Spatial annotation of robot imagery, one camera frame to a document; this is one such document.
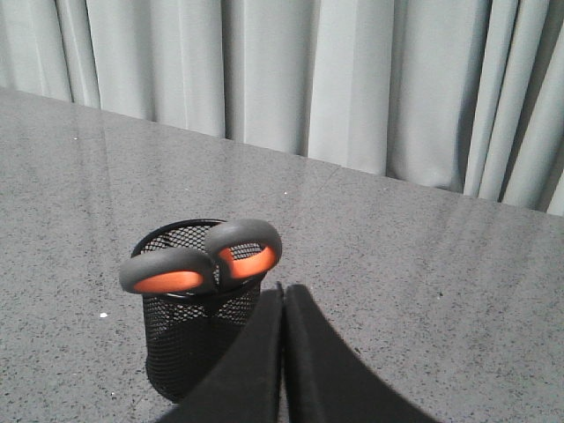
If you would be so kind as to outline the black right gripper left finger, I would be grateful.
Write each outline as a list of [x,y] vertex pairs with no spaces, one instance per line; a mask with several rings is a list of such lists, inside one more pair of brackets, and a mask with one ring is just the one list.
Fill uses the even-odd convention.
[[261,293],[241,334],[213,370],[160,422],[276,422],[283,289]]

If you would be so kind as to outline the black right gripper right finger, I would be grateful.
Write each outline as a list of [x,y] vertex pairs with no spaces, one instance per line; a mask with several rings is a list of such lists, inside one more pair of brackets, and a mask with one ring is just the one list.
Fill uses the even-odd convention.
[[362,363],[303,285],[286,289],[284,342],[292,422],[434,421]]

